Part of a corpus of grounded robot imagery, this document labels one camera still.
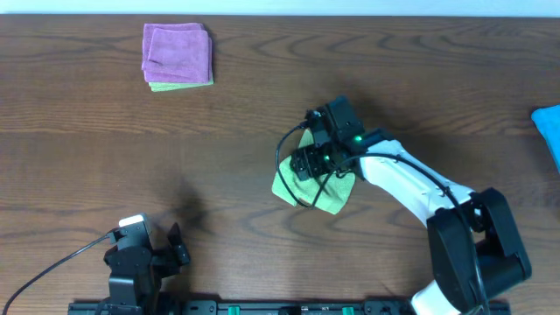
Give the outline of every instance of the black mount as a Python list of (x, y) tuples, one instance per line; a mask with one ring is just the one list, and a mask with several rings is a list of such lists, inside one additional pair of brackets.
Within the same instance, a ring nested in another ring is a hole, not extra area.
[[(385, 129), (366, 133), (363, 122), (345, 96), (308, 110), (305, 125), (313, 135), (313, 144), (294, 150), (290, 162), (301, 181), (325, 175), (352, 155), (365, 153), (368, 147), (383, 140), (393, 140)], [(357, 161), (344, 164), (337, 175), (344, 172), (354, 172), (361, 177), (360, 164)]]
[(437, 285), (449, 302), (467, 312), (479, 305), (471, 231), (485, 232), (476, 244), (476, 259), (486, 296), (493, 298), (531, 277), (531, 263), (506, 198), (497, 190), (471, 194), (458, 211), (441, 210), (427, 220), (431, 264)]
[(167, 234), (169, 245), (157, 250), (151, 247), (148, 231), (144, 220), (109, 232), (111, 243), (116, 243), (103, 258), (111, 268), (108, 279), (110, 297), (96, 305), (99, 312), (156, 314), (162, 313), (162, 307), (175, 313), (180, 311), (179, 302), (168, 297), (158, 300), (161, 279), (177, 275), (181, 266), (190, 262), (179, 225), (175, 223)]
[[(109, 315), (109, 309), (98, 314), (98, 304), (73, 303), (69, 305), (68, 315)], [(495, 310), (508, 311), (507, 304), (494, 304)], [(149, 314), (130, 312), (129, 314)], [(363, 303), (278, 303), (278, 302), (225, 302), (213, 300), (189, 301), (180, 310), (158, 310), (156, 315), (415, 315), (405, 299), (376, 299)]]

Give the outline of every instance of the microfiber cloth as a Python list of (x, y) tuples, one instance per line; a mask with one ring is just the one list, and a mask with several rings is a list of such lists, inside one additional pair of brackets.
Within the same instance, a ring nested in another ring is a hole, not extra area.
[(213, 85), (214, 79), (210, 79), (208, 83), (164, 83), (164, 82), (149, 82), (152, 92), (172, 91), (181, 88), (196, 88), (207, 85)]
[(204, 26), (200, 23), (183, 23), (183, 24), (145, 24), (143, 26), (142, 40), (142, 64), (148, 60), (150, 54), (151, 39), (154, 37), (156, 29), (169, 31), (204, 31)]
[(560, 105), (538, 109), (533, 112), (531, 118), (546, 140), (560, 172)]
[(210, 45), (206, 31), (155, 29), (148, 59), (142, 64), (148, 82), (154, 81), (153, 74), (167, 74), (183, 78), (175, 83), (208, 83)]
[[(306, 130), (299, 142), (299, 147), (301, 148), (309, 144), (313, 144), (313, 135), (309, 130)], [(320, 176), (319, 178), (310, 178), (306, 181), (300, 181), (298, 179), (298, 175), (291, 169), (290, 161), (291, 157), (287, 157), (280, 164), (282, 176), (296, 197), (311, 204), (313, 199), (315, 199), (315, 195), (319, 191), (321, 183), (325, 180), (326, 175)], [(353, 173), (348, 173), (343, 178), (331, 176), (325, 185), (325, 189), (319, 196), (315, 207), (327, 211), (330, 214), (337, 214), (347, 203), (355, 180), (356, 177)], [(286, 190), (286, 187), (284, 187), (284, 184), (278, 174), (274, 177), (272, 192), (292, 206), (297, 204), (297, 202)]]

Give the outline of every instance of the cable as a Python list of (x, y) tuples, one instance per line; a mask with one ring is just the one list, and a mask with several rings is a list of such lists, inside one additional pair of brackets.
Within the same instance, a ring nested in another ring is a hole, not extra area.
[(2, 315), (7, 315), (8, 314), (8, 308), (10, 307), (11, 303), (18, 297), (19, 294), (21, 294), (21, 292), (23, 292), (25, 289), (27, 289), (30, 285), (32, 285), (33, 283), (35, 283), (35, 281), (39, 280), (42, 276), (46, 275), (47, 273), (51, 272), (53, 269), (59, 267), (62, 263), (65, 263), (66, 261), (76, 257), (77, 255), (83, 253), (84, 251), (91, 249), (94, 245), (96, 245), (97, 243), (102, 242), (105, 239), (108, 239), (109, 236), (108, 235), (104, 235), (100, 238), (98, 238), (95, 241), (90, 242), (88, 245), (84, 246), (83, 248), (80, 248), (78, 250), (76, 250), (75, 252), (73, 252), (72, 254), (60, 259), (59, 261), (57, 261), (55, 264), (53, 264), (51, 267), (43, 270), (43, 272), (41, 272), (40, 274), (36, 275), (33, 279), (29, 280), (26, 284), (24, 284), (21, 288), (19, 288), (16, 293), (14, 293), (10, 299), (8, 300), (8, 302), (6, 302), (6, 305), (3, 307), (3, 311), (2, 311)]
[[(392, 154), (386, 154), (386, 153), (364, 153), (364, 154), (356, 155), (356, 156), (353, 156), (353, 157), (349, 157), (349, 158), (343, 160), (342, 162), (340, 162), (339, 164), (337, 164), (326, 175), (325, 180), (323, 180), (323, 182), (321, 183), (321, 186), (319, 187), (319, 189), (317, 191), (317, 194), (315, 195), (315, 198), (313, 199), (313, 202), (311, 203), (310, 207), (311, 208), (315, 207), (315, 204), (317, 204), (317, 201), (319, 200), (319, 196), (321, 195), (323, 190), (325, 190), (326, 182), (329, 180), (329, 178), (338, 169), (340, 169), (340, 167), (342, 167), (343, 165), (345, 165), (349, 162), (360, 159), (360, 158), (390, 158), (390, 159), (396, 160), (398, 162), (405, 163), (406, 165), (408, 165), (408, 166), (412, 167), (413, 169), (415, 169), (416, 171), (420, 172), (427, 179), (429, 179), (431, 182), (433, 182), (437, 186), (437, 188), (439, 188), (444, 193), (444, 195), (447, 196), (449, 201), (455, 207), (455, 213), (458, 215), (461, 222), (463, 223), (463, 227), (465, 228), (465, 230), (467, 230), (467, 231), (470, 230), (470, 228), (466, 224), (466, 219), (465, 219), (464, 215), (459, 211), (461, 205), (459, 204), (459, 202), (457, 201), (455, 196), (453, 196), (453, 194), (451, 192), (451, 189), (449, 187), (443, 185), (437, 178), (435, 178), (433, 175), (431, 175), (429, 172), (427, 172), (422, 167), (420, 167), (420, 166), (418, 166), (418, 165), (416, 165), (416, 164), (410, 162), (409, 160), (407, 160), (405, 158), (402, 158), (400, 156), (392, 155)], [(474, 260), (473, 264), (474, 264), (474, 269), (476, 271), (477, 285), (479, 287), (479, 298), (482, 300), (482, 304), (481, 304), (482, 312), (483, 312), (483, 314), (489, 314), (490, 312), (489, 312), (489, 306), (488, 306), (488, 298), (487, 298), (486, 290), (484, 289), (484, 283), (482, 282), (482, 274), (480, 272), (480, 265), (479, 265), (479, 261), (477, 259), (476, 248), (475, 248), (476, 245), (474, 245), (473, 234), (470, 233), (469, 235), (471, 236), (471, 242), (473, 244), (471, 246), (471, 254), (472, 254), (472, 257), (473, 257), (473, 260)]]
[(352, 172), (352, 170), (337, 171), (336, 172), (336, 178), (337, 179), (343, 179), (350, 172)]
[(288, 184), (286, 183), (286, 180), (284, 179), (284, 176), (282, 176), (282, 172), (280, 171), (280, 162), (278, 161), (280, 158), (280, 149), (282, 148), (282, 144), (284, 143), (284, 141), (286, 140), (286, 138), (288, 138), (294, 131), (296, 130), (302, 130), (305, 129), (305, 122), (301, 122), (298, 126), (292, 128), (290, 131), (288, 131), (287, 134), (285, 134), (282, 137), (282, 140), (280, 140), (280, 142), (278, 143), (278, 146), (276, 147), (276, 172), (278, 173), (278, 177), (280, 178), (280, 180), (282, 180), (282, 184), (284, 187), (286, 187), (286, 190), (288, 191), (288, 193), (290, 194), (290, 196), (301, 206), (301, 207), (309, 207), (307, 206), (305, 203), (301, 202), (299, 200), (298, 197), (296, 197), (296, 195), (291, 191), (291, 189), (288, 187)]

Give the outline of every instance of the white wall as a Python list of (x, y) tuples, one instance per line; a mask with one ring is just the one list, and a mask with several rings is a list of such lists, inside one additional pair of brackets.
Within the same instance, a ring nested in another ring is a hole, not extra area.
[(560, 17), (560, 0), (0, 0), (0, 13)]

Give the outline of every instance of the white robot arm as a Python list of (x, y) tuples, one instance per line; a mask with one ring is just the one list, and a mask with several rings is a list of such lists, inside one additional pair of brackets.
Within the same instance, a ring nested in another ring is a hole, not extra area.
[[(412, 157), (397, 140), (385, 140), (370, 146), (367, 153), (384, 153), (400, 156), (422, 167), (438, 181), (448, 186), (460, 204), (471, 199), (473, 189), (451, 182), (425, 164)], [(435, 184), (411, 166), (385, 157), (363, 157), (360, 159), (363, 177), (369, 183), (379, 186), (399, 200), (425, 226), (426, 220), (438, 209), (452, 209), (454, 205)], [(457, 315), (455, 309), (436, 281), (412, 298), (412, 306), (418, 315)]]

